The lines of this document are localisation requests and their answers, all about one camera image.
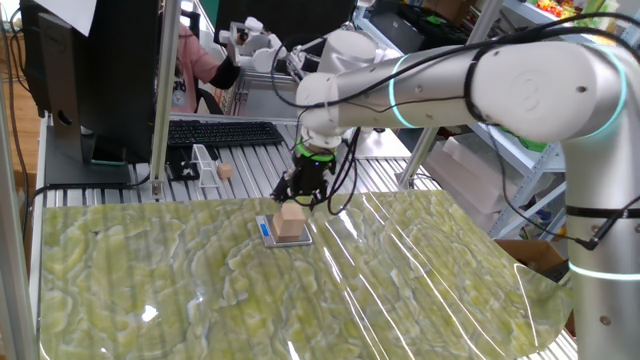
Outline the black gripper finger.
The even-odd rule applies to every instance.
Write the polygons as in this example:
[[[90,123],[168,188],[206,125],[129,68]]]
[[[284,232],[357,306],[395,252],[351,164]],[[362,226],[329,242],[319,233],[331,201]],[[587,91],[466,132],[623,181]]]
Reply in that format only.
[[[313,211],[316,207],[325,203],[328,200],[326,195],[320,193],[312,193],[310,195],[296,195],[294,197],[294,202],[300,205],[303,208],[308,208],[310,211]]]
[[[282,174],[280,180],[271,193],[271,199],[277,203],[284,203],[295,198],[293,191],[293,179],[295,172],[293,170],[286,171]]]

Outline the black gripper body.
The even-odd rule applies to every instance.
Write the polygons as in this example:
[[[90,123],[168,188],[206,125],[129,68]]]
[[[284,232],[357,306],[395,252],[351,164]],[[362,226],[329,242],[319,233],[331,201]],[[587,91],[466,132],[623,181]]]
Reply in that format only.
[[[293,196],[326,196],[328,180],[325,173],[335,173],[334,156],[295,156],[290,175],[290,192]]]

